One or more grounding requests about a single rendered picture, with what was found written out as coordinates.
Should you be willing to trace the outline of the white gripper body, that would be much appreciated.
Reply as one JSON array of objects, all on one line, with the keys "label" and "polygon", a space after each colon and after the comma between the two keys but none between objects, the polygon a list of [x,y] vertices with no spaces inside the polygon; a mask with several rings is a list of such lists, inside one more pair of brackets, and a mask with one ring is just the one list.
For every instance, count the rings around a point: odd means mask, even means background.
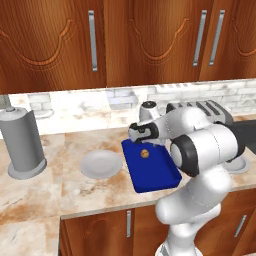
[{"label": "white gripper body", "polygon": [[132,123],[129,126],[128,135],[132,142],[141,143],[142,141],[157,139],[159,137],[159,130],[153,122],[143,125]]}]

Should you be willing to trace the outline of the blue rectangular tray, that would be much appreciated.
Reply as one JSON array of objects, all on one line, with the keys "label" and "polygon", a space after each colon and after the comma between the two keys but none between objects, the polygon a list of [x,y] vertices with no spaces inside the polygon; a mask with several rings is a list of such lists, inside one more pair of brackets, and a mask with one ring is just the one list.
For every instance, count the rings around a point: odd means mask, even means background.
[{"label": "blue rectangular tray", "polygon": [[[176,188],[182,176],[165,146],[152,143],[134,143],[130,139],[121,142],[134,190],[146,193]],[[149,151],[142,158],[143,149]]]}]

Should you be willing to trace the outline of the grey round plate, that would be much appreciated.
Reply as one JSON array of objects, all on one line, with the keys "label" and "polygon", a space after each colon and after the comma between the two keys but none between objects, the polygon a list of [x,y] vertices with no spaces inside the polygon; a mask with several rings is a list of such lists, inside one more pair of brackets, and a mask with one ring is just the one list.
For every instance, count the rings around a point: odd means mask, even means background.
[{"label": "grey round plate", "polygon": [[231,162],[225,162],[223,164],[223,167],[230,174],[242,174],[249,170],[250,161],[245,156],[241,155]]},{"label": "grey round plate", "polygon": [[122,157],[110,150],[90,151],[83,157],[80,169],[89,178],[107,179],[122,169]]}]

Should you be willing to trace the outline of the silver toaster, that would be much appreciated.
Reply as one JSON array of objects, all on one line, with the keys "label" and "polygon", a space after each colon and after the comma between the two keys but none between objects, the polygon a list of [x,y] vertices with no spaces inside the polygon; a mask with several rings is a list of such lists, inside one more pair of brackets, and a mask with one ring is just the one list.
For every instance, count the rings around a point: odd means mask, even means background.
[{"label": "silver toaster", "polygon": [[200,108],[211,122],[222,122],[225,124],[232,124],[234,119],[232,115],[223,108],[219,103],[213,100],[204,101],[189,101],[181,103],[168,103],[166,106],[166,112],[170,112],[177,108],[183,107],[197,107]]}]

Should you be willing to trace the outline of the wooden base cupboard door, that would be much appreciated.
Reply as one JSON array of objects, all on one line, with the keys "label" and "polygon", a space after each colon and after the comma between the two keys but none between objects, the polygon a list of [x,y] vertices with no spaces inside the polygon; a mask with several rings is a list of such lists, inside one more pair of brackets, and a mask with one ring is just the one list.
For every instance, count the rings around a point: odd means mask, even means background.
[{"label": "wooden base cupboard door", "polygon": [[[244,225],[234,237],[243,215]],[[244,256],[256,253],[256,188],[231,192],[218,217],[208,222],[195,239],[203,256]]]},{"label": "wooden base cupboard door", "polygon": [[131,236],[126,237],[127,210],[62,219],[58,256],[133,256],[134,210]]},{"label": "wooden base cupboard door", "polygon": [[135,209],[133,256],[155,256],[168,234],[168,226],[156,217],[155,206]]}]

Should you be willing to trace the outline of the grey paper towel holder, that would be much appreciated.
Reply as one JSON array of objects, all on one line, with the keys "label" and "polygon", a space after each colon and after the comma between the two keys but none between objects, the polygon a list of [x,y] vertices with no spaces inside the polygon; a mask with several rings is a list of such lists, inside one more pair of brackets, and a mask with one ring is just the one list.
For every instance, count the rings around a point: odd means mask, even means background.
[{"label": "grey paper towel holder", "polygon": [[8,174],[17,180],[30,179],[47,166],[34,111],[7,107],[0,112],[2,133],[11,162]]}]

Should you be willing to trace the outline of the wide wooden wall cupboard door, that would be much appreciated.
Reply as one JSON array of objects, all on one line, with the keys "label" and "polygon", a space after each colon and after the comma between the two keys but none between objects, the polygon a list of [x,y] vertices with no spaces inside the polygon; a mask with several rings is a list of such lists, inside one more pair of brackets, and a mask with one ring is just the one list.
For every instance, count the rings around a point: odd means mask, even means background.
[{"label": "wide wooden wall cupboard door", "polygon": [[[89,10],[95,16],[97,72]],[[103,0],[0,0],[0,94],[105,86]]]}]

